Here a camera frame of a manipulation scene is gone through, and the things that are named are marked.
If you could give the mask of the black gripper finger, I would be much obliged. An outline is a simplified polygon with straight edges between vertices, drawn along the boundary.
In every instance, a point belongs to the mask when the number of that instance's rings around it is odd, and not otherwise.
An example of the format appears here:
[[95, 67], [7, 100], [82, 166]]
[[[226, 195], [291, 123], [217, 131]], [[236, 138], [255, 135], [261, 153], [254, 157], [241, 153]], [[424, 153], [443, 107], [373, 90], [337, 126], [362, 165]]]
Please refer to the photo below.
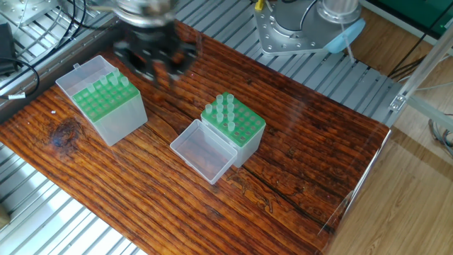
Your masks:
[[168, 85], [174, 87], [180, 76], [184, 75], [198, 57], [197, 45], [193, 42], [183, 42], [178, 49], [164, 57]]
[[117, 58], [136, 76], [146, 79], [153, 86], [158, 86], [156, 70], [152, 61], [143, 60], [133, 52], [128, 44], [114, 44], [113, 52]]

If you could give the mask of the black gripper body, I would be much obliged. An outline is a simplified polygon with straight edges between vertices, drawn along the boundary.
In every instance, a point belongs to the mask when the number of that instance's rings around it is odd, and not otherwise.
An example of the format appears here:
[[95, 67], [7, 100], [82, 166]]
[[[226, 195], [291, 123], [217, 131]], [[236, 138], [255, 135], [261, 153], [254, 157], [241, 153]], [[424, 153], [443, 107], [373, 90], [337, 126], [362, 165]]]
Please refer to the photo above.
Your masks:
[[114, 44], [116, 55], [172, 56], [180, 49], [175, 6], [114, 6], [113, 13], [128, 33]]

